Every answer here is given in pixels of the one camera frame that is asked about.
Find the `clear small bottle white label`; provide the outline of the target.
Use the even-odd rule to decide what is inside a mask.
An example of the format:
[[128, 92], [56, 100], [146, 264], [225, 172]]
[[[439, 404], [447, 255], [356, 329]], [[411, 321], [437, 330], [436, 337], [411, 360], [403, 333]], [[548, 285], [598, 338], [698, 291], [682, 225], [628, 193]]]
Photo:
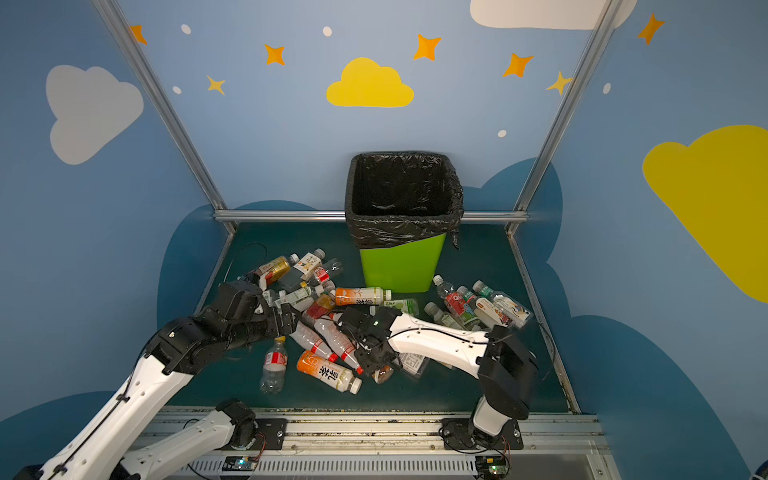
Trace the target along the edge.
[[420, 379], [426, 370], [429, 359], [413, 353], [400, 353], [399, 361], [402, 370], [415, 379]]

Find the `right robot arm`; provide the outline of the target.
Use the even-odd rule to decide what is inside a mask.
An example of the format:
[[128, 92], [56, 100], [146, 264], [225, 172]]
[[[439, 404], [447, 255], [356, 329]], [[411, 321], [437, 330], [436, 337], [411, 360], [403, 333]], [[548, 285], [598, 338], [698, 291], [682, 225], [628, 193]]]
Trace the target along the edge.
[[338, 326], [358, 346], [355, 358], [369, 376], [385, 366], [397, 368], [402, 354], [415, 354], [451, 365], [479, 382], [482, 395], [471, 417], [442, 421], [446, 448], [475, 453], [506, 445], [523, 448], [515, 435], [519, 422], [529, 417], [539, 368], [515, 328], [454, 329], [390, 307], [373, 316], [347, 310]]

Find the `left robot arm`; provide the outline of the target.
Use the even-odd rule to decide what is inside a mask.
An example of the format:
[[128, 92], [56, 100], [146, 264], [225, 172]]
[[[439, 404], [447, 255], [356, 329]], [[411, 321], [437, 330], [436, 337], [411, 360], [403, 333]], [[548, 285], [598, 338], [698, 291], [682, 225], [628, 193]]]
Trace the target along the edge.
[[77, 436], [45, 463], [21, 468], [17, 478], [162, 479], [212, 450], [265, 446], [252, 410], [229, 399], [149, 452], [128, 452], [192, 378], [229, 351], [293, 333], [296, 314], [289, 305], [269, 305], [248, 281], [220, 284], [212, 304], [167, 323], [148, 340], [126, 381]]

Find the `orange juice bottle front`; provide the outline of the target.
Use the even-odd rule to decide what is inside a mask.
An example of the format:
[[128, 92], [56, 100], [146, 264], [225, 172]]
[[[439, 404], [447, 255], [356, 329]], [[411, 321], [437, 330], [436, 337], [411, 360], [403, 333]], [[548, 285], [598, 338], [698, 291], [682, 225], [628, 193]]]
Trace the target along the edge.
[[297, 362], [297, 370], [323, 382], [339, 392], [359, 393], [362, 380], [352, 370], [335, 364], [309, 351], [305, 351]]

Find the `clear bottle red label front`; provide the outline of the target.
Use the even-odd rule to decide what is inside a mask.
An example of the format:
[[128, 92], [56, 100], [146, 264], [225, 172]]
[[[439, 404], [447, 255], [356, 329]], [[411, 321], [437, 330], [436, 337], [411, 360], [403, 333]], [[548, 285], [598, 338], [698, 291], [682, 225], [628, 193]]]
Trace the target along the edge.
[[260, 391], [264, 394], [280, 393], [284, 387], [287, 370], [286, 337], [274, 340], [267, 350], [260, 380]]

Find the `white bottle red cap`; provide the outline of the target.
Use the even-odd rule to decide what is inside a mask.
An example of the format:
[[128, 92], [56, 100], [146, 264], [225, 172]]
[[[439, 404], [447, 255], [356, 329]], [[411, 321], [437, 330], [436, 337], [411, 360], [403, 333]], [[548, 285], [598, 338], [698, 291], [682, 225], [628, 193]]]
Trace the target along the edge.
[[325, 340], [312, 328], [299, 321], [290, 337], [303, 349], [325, 360], [335, 363], [338, 359], [336, 353], [329, 347]]
[[363, 375], [363, 369], [355, 357], [356, 347], [352, 341], [344, 335], [329, 319], [319, 318], [314, 322], [314, 329], [323, 336], [341, 360], [346, 363], [359, 376]]

